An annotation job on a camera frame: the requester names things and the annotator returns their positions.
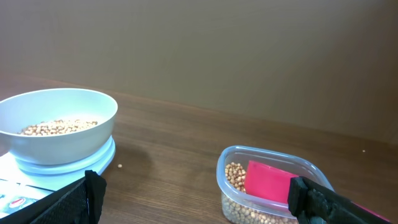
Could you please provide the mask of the soybeans pile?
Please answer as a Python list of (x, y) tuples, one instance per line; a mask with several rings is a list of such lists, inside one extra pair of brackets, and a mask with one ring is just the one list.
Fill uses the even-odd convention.
[(246, 171), (240, 163), (231, 162), (225, 165), (227, 186), (233, 191), (221, 194), (221, 205), (224, 216), (234, 224), (298, 224), (295, 218), (273, 215), (254, 208), (254, 204), (243, 199), (246, 196), (244, 181)]

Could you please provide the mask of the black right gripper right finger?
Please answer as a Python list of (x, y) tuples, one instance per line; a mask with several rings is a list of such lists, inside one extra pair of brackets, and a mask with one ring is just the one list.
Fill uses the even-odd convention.
[(389, 220), (302, 176), (290, 180), (288, 206), (300, 224), (391, 224)]

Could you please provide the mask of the white digital kitchen scale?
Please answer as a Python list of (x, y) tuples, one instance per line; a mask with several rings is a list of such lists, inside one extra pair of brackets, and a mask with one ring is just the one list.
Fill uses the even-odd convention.
[(19, 161), (10, 153), (1, 157), (1, 217), (6, 217), (85, 176), (102, 174), (116, 152), (113, 138), (98, 151), (68, 164), (42, 166)]

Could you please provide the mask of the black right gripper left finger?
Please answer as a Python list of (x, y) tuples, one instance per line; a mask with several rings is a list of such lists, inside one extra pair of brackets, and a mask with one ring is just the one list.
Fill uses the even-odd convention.
[(98, 224), (106, 180), (92, 170), (64, 188), (1, 219), (1, 224)]

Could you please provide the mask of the pink measuring scoop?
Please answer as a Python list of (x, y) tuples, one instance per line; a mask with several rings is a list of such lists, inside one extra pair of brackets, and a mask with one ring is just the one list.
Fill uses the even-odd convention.
[(294, 177), (299, 176), (269, 165), (249, 161), (244, 181), (246, 193), (273, 202), (288, 204), (290, 180)]

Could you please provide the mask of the soybeans in bowl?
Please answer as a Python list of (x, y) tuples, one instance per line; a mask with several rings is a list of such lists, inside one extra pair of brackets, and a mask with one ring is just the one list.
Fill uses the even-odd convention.
[(25, 136), (54, 136), (84, 131), (98, 125), (95, 120), (59, 119), (23, 128), (19, 134)]

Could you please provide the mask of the white bowl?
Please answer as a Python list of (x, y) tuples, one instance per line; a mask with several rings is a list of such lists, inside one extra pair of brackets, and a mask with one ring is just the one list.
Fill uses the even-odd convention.
[(82, 88), (31, 91), (1, 101), (1, 150), (39, 165), (75, 162), (110, 138), (118, 104)]

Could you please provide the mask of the clear plastic container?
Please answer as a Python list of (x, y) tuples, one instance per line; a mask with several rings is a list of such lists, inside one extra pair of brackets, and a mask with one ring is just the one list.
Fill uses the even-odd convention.
[(227, 147), (216, 169), (223, 215), (231, 223), (297, 223), (287, 196), (290, 178), (298, 176), (333, 190), (322, 171), (305, 159), (255, 147)]

